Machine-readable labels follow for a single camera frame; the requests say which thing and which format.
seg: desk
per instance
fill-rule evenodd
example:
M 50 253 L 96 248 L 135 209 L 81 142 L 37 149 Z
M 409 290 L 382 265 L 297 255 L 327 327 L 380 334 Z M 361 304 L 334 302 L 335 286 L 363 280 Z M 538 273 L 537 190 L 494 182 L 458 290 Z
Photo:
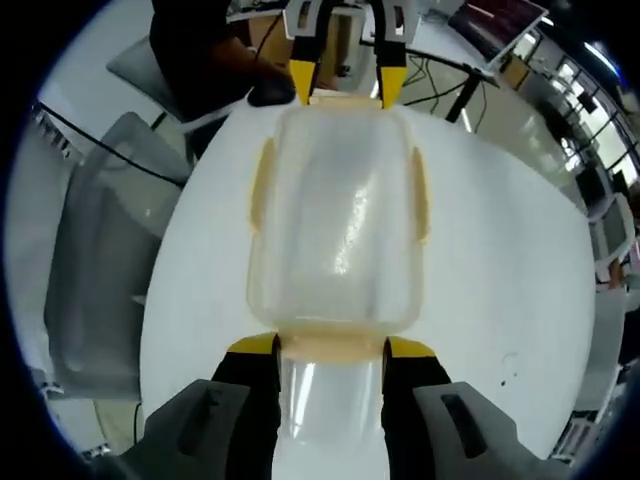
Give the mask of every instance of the desk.
M 369 5 L 365 15 L 361 43 L 374 45 L 375 22 Z M 407 52 L 443 63 L 469 75 L 460 95 L 447 114 L 446 120 L 451 123 L 458 120 L 462 109 L 469 103 L 480 82 L 491 81 L 494 77 L 494 73 L 487 68 L 487 63 L 480 60 L 480 52 L 446 24 L 426 22 L 421 18 L 413 41 L 407 45 Z
M 145 415 L 210 378 L 234 341 L 265 331 L 246 301 L 249 194 L 264 141 L 287 108 L 241 103 L 175 208 L 146 301 Z M 394 108 L 423 152 L 431 205 L 424 303 L 401 335 L 433 347 L 454 381 L 468 381 L 508 413 L 520 441 L 546 457 L 589 354 L 595 285 L 587 221 L 511 154 Z

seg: transparent plastic box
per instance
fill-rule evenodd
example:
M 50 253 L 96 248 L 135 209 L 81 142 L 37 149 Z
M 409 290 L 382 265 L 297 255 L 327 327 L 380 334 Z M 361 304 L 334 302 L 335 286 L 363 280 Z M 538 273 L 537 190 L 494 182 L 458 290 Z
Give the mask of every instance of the transparent plastic box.
M 387 336 L 419 315 L 424 167 L 403 119 L 378 105 L 288 110 L 264 146 L 247 299 L 270 328 Z

